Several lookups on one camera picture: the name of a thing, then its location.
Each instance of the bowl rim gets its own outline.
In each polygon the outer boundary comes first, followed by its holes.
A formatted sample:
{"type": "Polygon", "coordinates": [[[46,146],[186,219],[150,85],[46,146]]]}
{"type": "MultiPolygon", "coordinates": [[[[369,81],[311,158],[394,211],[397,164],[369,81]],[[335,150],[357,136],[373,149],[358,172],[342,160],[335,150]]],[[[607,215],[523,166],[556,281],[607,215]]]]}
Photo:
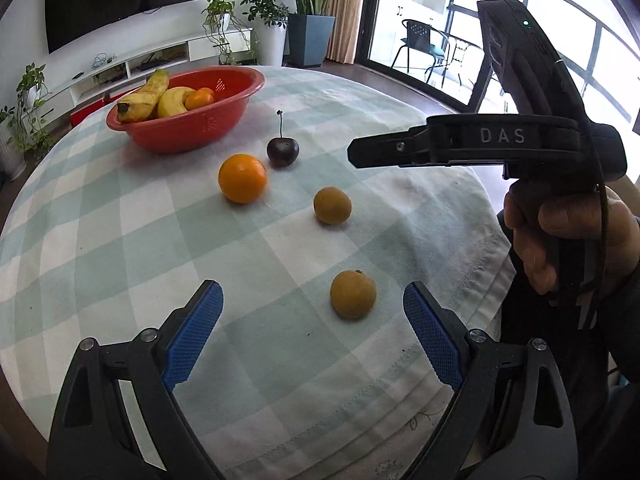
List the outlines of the bowl rim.
{"type": "Polygon", "coordinates": [[[227,65],[216,65],[216,66],[206,66],[204,68],[197,68],[196,70],[189,70],[187,72],[180,72],[173,74],[171,77],[183,76],[183,75],[191,75],[195,73],[203,73],[203,72],[244,72],[248,74],[253,80],[252,84],[246,90],[241,91],[240,93],[228,97],[226,99],[222,99],[221,101],[216,101],[215,103],[211,103],[209,105],[205,105],[200,108],[195,108],[193,110],[188,110],[187,112],[179,115],[169,116],[169,117],[161,117],[157,119],[152,119],[151,121],[140,121],[139,123],[121,123],[118,119],[117,113],[117,105],[118,102],[113,104],[111,110],[107,113],[106,123],[107,126],[111,130],[116,130],[117,132],[126,132],[129,130],[143,130],[147,127],[153,125],[162,126],[163,124],[176,120],[178,118],[184,119],[190,116],[194,116],[196,114],[201,114],[206,110],[214,110],[215,108],[222,107],[226,104],[230,104],[247,97],[251,97],[258,90],[260,90],[264,86],[264,74],[255,68],[251,68],[249,66],[227,66],[227,65]]]}

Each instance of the hand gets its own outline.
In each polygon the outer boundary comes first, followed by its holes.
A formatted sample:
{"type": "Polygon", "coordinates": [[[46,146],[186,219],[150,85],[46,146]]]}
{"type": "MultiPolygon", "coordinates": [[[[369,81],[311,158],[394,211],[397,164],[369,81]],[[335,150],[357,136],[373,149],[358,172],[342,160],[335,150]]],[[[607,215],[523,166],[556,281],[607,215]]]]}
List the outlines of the hand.
{"type": "MultiPolygon", "coordinates": [[[[538,294],[553,290],[557,269],[548,262],[542,231],[558,238],[600,240],[600,199],[597,193],[563,196],[537,208],[538,225],[527,221],[516,198],[535,195],[529,182],[513,184],[504,199],[504,222],[513,230],[513,248],[524,264],[529,283],[538,294]]],[[[640,226],[620,197],[607,187],[609,239],[602,294],[614,292],[640,261],[640,226]]]]}

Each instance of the red colander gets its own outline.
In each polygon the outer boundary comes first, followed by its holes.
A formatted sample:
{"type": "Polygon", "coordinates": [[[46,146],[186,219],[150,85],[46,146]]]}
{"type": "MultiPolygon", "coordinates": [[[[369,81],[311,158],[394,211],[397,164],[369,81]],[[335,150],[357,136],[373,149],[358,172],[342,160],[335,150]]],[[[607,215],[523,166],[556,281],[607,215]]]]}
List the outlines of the red colander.
{"type": "Polygon", "coordinates": [[[169,88],[211,88],[216,102],[190,112],[140,123],[121,123],[116,105],[107,115],[111,130],[126,132],[154,153],[180,153],[221,139],[238,124],[249,97],[264,86],[264,76],[247,66],[208,66],[171,76],[169,88]]]}

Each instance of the round table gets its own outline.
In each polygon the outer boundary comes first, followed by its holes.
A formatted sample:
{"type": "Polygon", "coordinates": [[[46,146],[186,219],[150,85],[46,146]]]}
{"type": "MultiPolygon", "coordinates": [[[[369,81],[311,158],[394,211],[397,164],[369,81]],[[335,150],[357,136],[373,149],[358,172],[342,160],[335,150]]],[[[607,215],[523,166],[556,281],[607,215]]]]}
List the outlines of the round table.
{"type": "MultiPolygon", "coordinates": [[[[423,280],[468,326],[492,323],[514,271],[482,185],[467,168],[356,170],[346,159],[351,139],[404,130],[424,115],[334,76],[260,70],[264,89],[219,142],[153,155],[109,130],[104,108],[20,192],[0,238],[0,364],[45,437],[81,339],[109,344],[157,327],[205,279],[222,285],[224,310],[174,394],[228,478],[340,475],[374,448],[384,453],[418,410],[446,402],[402,290],[423,280]],[[220,164],[239,152],[266,161],[279,109],[300,158],[268,170],[258,202],[230,204],[220,164]],[[314,217],[325,186],[353,201],[344,225],[314,217]],[[374,309],[355,322],[329,303],[345,269],[378,286],[374,309]]],[[[140,447],[157,463],[123,389],[140,447]]]]}

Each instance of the blue textured pad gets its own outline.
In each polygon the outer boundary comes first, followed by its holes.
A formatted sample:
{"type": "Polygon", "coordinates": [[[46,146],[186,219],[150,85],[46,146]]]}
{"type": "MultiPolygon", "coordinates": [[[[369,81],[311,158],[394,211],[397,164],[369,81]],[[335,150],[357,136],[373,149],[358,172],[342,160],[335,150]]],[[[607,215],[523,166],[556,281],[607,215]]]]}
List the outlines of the blue textured pad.
{"type": "Polygon", "coordinates": [[[460,373],[458,349],[415,285],[407,285],[405,288],[402,305],[440,382],[459,390],[464,377],[460,373]]]}
{"type": "Polygon", "coordinates": [[[200,352],[222,313],[222,287],[213,283],[184,320],[166,351],[162,380],[166,389],[189,378],[200,352]]]}

